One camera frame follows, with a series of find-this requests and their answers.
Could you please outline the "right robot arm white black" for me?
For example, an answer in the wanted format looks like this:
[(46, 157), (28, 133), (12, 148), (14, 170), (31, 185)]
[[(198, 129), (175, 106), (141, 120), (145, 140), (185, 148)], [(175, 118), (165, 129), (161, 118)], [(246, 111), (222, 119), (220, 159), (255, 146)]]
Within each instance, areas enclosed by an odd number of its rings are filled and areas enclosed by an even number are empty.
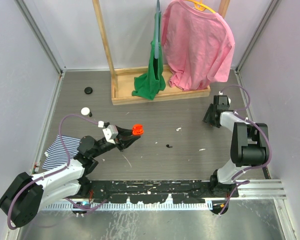
[(236, 180), (245, 172), (265, 167), (271, 156), (268, 126), (230, 111), (230, 99), (226, 95), (213, 96), (203, 122), (216, 128), (226, 128), (232, 133), (230, 159), (209, 179), (210, 193), (221, 197), (236, 187)]

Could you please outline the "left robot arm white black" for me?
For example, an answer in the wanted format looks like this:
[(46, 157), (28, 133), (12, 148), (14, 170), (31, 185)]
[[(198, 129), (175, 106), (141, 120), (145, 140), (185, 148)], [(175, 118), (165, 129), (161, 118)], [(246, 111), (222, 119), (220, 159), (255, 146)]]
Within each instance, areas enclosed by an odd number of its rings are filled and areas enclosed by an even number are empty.
[(104, 137), (96, 140), (84, 136), (78, 153), (66, 163), (43, 173), (18, 174), (0, 198), (0, 209), (7, 216), (9, 229), (15, 230), (31, 222), (44, 207), (70, 196), (85, 198), (90, 193), (90, 174), (98, 165), (96, 157), (112, 150), (123, 151), (144, 133), (141, 124), (125, 129), (106, 124)]

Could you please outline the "orange earbud case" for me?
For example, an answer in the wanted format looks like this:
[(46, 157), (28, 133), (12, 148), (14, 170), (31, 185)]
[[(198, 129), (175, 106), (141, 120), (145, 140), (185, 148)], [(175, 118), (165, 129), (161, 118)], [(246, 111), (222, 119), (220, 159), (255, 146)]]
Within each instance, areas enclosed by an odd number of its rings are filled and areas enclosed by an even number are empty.
[(142, 136), (143, 134), (144, 134), (144, 127), (142, 124), (137, 123), (132, 127), (133, 136)]

